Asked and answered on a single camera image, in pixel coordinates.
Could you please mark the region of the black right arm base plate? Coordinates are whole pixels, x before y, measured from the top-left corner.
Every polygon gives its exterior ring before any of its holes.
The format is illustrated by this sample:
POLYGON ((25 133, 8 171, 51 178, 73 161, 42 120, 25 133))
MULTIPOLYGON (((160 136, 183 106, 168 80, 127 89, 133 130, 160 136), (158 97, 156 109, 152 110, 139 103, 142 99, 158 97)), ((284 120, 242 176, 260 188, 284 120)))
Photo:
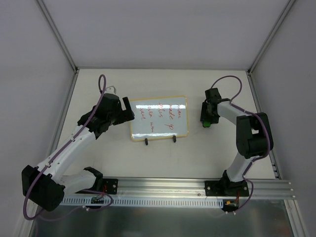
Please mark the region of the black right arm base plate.
POLYGON ((248 197, 249 190, 246 181, 228 182, 224 183, 218 181, 205 181, 204 182, 205 194, 207 197, 248 197))

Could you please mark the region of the small whiteboard with yellow frame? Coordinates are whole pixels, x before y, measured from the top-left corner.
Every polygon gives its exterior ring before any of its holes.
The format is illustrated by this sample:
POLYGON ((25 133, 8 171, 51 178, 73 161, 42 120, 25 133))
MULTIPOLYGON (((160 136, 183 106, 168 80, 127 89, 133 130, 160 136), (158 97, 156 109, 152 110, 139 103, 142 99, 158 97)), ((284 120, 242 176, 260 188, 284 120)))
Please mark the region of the small whiteboard with yellow frame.
POLYGON ((189 133, 187 98, 183 95, 130 101, 135 119, 133 141, 185 137, 189 133))

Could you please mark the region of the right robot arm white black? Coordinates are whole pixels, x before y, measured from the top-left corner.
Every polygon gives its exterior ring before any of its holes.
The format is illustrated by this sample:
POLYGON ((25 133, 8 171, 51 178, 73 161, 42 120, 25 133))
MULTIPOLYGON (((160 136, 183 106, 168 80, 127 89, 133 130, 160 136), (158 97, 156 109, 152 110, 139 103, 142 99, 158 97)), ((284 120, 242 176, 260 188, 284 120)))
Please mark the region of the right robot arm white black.
POLYGON ((254 162, 265 158, 274 147, 269 119, 266 113, 252 113, 223 99, 217 88, 205 91, 200 122, 204 128, 218 124, 225 118, 236 126, 237 155, 221 179, 210 186, 215 194, 233 195, 244 191, 246 174, 254 162))

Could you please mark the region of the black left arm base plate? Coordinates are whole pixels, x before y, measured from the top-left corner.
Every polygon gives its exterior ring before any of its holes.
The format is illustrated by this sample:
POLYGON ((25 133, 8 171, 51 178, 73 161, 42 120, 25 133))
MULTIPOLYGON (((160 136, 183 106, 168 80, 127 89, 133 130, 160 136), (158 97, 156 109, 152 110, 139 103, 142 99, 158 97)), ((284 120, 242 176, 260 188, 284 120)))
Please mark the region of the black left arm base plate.
POLYGON ((114 178, 103 178, 101 190, 110 195, 116 195, 118 192, 118 179, 114 178))

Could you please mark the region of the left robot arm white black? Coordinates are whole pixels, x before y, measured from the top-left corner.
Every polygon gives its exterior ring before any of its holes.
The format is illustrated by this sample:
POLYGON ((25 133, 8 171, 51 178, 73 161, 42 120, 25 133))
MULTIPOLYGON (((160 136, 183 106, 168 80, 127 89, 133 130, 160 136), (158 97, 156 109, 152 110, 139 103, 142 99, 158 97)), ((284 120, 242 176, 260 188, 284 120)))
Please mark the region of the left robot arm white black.
POLYGON ((103 174, 95 168, 86 167, 75 175, 65 175, 65 172, 111 125, 134 118, 127 97, 120 99, 110 93, 102 95, 92 110, 81 116, 70 137, 57 150, 35 167, 27 165, 22 170, 24 204, 31 200, 46 211, 53 211, 66 195, 101 191, 103 174))

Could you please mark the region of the green whiteboard eraser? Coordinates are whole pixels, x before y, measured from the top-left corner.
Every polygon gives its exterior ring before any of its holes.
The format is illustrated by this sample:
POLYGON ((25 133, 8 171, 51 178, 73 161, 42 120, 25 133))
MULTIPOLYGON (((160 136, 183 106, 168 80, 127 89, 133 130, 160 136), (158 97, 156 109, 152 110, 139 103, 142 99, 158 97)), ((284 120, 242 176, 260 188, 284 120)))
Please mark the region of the green whiteboard eraser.
POLYGON ((204 120, 202 122, 202 126, 203 126, 203 128, 209 128, 211 126, 211 122, 204 120))

